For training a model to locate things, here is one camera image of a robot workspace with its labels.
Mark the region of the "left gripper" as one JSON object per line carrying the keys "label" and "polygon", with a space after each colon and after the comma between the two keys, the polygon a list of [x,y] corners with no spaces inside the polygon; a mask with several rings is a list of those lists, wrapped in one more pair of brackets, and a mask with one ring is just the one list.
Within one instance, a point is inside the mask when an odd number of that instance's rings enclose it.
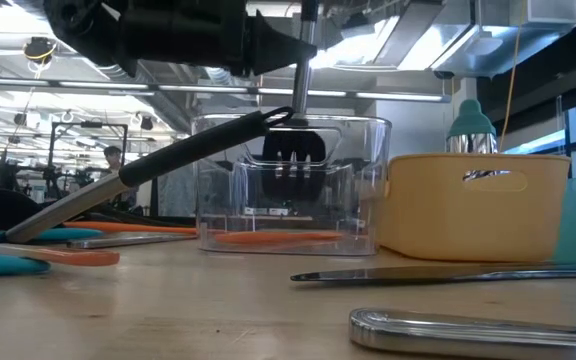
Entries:
{"label": "left gripper", "polygon": [[317,48],[275,30],[246,0],[134,0],[119,20],[131,58],[262,75],[313,57]]}

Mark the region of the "steel-shafted black slotted turner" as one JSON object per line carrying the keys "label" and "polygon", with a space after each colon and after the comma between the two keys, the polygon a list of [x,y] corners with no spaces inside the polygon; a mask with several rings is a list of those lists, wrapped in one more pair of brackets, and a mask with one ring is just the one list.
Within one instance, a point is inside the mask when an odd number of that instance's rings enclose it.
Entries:
{"label": "steel-shafted black slotted turner", "polygon": [[264,195],[278,202],[316,201],[320,195],[325,173],[315,166],[324,161],[326,145],[322,137],[308,128],[305,118],[310,85],[310,60],[315,48],[302,55],[293,84],[294,115],[284,122],[284,128],[264,138],[262,160],[268,165],[262,171]]}

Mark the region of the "steel-shafted black solid spatula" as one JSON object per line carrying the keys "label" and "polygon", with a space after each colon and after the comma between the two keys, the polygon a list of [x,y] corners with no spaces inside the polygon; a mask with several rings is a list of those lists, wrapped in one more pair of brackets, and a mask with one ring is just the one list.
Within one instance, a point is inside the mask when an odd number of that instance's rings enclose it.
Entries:
{"label": "steel-shafted black solid spatula", "polygon": [[139,158],[99,181],[85,186],[5,232],[11,243],[24,244],[43,231],[131,188],[215,153],[266,135],[270,128],[292,118],[294,110],[280,107],[252,112],[220,124]]}

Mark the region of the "clear plastic container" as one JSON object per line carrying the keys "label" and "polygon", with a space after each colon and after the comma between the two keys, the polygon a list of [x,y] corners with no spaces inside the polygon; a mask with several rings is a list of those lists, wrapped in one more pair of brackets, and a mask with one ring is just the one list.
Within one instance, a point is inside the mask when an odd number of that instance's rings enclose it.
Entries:
{"label": "clear plastic container", "polygon": [[[284,128],[213,154],[193,165],[196,223],[207,251],[328,256],[369,256],[377,246],[374,218],[384,195],[391,125],[375,117],[305,115],[326,145],[318,199],[278,202],[264,195],[264,138]],[[219,243],[218,233],[247,231],[338,232],[338,241],[270,245]]]}

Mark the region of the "long linear light fixture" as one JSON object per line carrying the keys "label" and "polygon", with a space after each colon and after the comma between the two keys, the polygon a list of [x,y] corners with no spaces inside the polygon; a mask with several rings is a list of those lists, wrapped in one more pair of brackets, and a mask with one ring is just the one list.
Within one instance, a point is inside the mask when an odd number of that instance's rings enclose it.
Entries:
{"label": "long linear light fixture", "polygon": [[[0,78],[0,88],[12,87],[35,87],[55,89],[75,89],[86,91],[106,91],[109,93],[127,93],[137,95],[154,92],[184,92],[205,94],[227,95],[276,95],[291,96],[291,89],[268,88],[268,87],[244,87],[244,86],[213,86],[213,85],[170,85],[155,83],[123,83],[123,82],[92,82],[92,81],[69,81],[51,79],[23,79],[23,78]],[[349,98],[382,101],[408,101],[427,103],[449,103],[452,98],[449,95],[435,95],[422,93],[401,92],[368,92],[368,91],[339,91],[339,90],[308,90],[310,97],[321,98]]]}

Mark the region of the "person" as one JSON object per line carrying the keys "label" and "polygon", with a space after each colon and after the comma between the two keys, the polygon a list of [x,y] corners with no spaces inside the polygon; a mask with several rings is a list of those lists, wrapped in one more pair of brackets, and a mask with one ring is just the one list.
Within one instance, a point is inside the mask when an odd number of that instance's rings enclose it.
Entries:
{"label": "person", "polygon": [[[116,146],[108,146],[104,149],[104,156],[108,164],[108,174],[117,173],[122,166],[122,150]],[[138,187],[130,188],[117,195],[112,203],[118,210],[130,211],[136,207],[137,192]]]}

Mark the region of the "teal-capped steel bottle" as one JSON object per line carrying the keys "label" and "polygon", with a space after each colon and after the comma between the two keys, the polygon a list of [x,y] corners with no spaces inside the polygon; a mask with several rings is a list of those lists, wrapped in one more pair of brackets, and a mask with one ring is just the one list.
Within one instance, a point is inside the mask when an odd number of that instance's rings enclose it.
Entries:
{"label": "teal-capped steel bottle", "polygon": [[461,180],[470,187],[500,187],[510,175],[508,170],[491,170],[478,162],[484,155],[498,153],[496,129],[478,100],[467,99],[460,104],[445,142],[446,151],[460,170]]}

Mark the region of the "yellow plastic bin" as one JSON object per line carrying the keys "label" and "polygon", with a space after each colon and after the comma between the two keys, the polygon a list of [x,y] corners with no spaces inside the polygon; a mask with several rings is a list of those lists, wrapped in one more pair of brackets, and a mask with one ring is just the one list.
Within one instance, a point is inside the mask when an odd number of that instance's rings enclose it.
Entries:
{"label": "yellow plastic bin", "polygon": [[553,155],[395,157],[376,240],[426,260],[548,260],[558,241],[569,166],[569,158]]}

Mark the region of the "metal fork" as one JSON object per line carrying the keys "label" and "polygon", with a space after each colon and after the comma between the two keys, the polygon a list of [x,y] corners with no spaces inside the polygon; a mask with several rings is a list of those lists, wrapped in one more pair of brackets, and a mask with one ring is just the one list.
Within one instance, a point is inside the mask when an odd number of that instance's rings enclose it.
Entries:
{"label": "metal fork", "polygon": [[67,247],[74,249],[106,249],[195,239],[195,235],[182,233],[119,232],[95,238],[70,240],[67,242]]}

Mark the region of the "dark flat steel utensil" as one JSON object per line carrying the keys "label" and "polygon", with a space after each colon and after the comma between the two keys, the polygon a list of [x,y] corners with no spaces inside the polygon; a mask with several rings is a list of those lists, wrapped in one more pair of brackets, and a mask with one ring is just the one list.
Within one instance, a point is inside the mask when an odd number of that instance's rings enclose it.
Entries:
{"label": "dark flat steel utensil", "polygon": [[576,279],[576,263],[382,267],[311,272],[290,277],[294,282],[395,286],[541,279]]}

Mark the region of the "blue silicone spatula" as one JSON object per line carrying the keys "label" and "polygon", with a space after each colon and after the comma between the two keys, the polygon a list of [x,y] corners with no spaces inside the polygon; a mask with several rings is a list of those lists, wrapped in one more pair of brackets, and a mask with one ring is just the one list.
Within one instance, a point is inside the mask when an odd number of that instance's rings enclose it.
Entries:
{"label": "blue silicone spatula", "polygon": [[[85,228],[54,228],[43,231],[27,240],[27,243],[56,243],[68,240],[93,238],[103,235],[102,231]],[[4,231],[0,231],[0,243],[10,243]]]}
{"label": "blue silicone spatula", "polygon": [[48,262],[10,255],[0,255],[0,276],[35,275],[51,269]]}

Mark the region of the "silver spiral ventilation duct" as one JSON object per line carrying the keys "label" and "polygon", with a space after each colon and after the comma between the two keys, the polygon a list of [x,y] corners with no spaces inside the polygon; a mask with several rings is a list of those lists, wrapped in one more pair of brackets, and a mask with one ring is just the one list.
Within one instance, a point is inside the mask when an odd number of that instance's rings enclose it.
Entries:
{"label": "silver spiral ventilation duct", "polygon": [[[43,23],[48,23],[46,14],[43,9],[43,0],[5,0],[9,5],[24,10],[33,18],[42,21]],[[128,73],[122,70],[118,65],[112,66],[99,66],[94,62],[87,60],[87,63],[94,68],[97,72],[101,73],[111,82],[122,82],[122,83],[148,83],[154,84],[155,78],[147,70],[142,62],[137,63],[136,74],[131,77]],[[158,115],[166,124],[168,124],[173,130],[190,132],[190,117],[187,112],[175,104],[172,99],[163,94],[162,92],[156,91],[152,96],[145,96],[141,98],[141,101],[147,105],[150,105],[156,115]]]}

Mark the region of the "black metal rack frame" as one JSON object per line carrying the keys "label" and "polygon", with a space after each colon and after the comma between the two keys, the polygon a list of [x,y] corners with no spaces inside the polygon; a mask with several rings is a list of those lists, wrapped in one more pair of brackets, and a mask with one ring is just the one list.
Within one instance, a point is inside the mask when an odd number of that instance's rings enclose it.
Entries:
{"label": "black metal rack frame", "polygon": [[[79,127],[82,129],[103,129],[109,128],[112,131],[119,131],[122,130],[123,133],[121,135],[115,134],[114,136],[110,135],[82,135],[77,133],[73,130],[73,127]],[[46,168],[43,170],[43,178],[46,181],[47,189],[54,189],[57,193],[57,197],[60,198],[62,195],[62,190],[58,186],[58,179],[60,177],[64,178],[64,185],[67,186],[67,179],[70,177],[68,173],[64,173],[61,170],[57,170],[54,166],[54,155],[55,155],[55,144],[58,140],[64,138],[65,140],[74,140],[77,144],[80,144],[84,147],[88,146],[89,150],[81,150],[76,152],[75,150],[66,150],[67,155],[90,155],[92,153],[92,145],[87,143],[88,140],[93,141],[95,146],[101,146],[101,141],[121,141],[122,142],[122,166],[125,164],[126,161],[126,153],[127,153],[127,145],[128,145],[128,126],[126,124],[110,124],[110,123],[103,123],[101,121],[81,121],[81,122],[53,122],[52,123],[52,130],[50,133],[50,143],[49,143],[49,150],[48,150],[48,164]]]}

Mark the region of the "silver rectangular ventilation duct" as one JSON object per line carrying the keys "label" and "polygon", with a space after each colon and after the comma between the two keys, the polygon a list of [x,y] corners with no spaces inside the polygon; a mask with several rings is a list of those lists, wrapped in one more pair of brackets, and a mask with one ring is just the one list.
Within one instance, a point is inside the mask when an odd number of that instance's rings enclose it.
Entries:
{"label": "silver rectangular ventilation duct", "polygon": [[493,77],[576,27],[576,0],[350,0],[314,68]]}

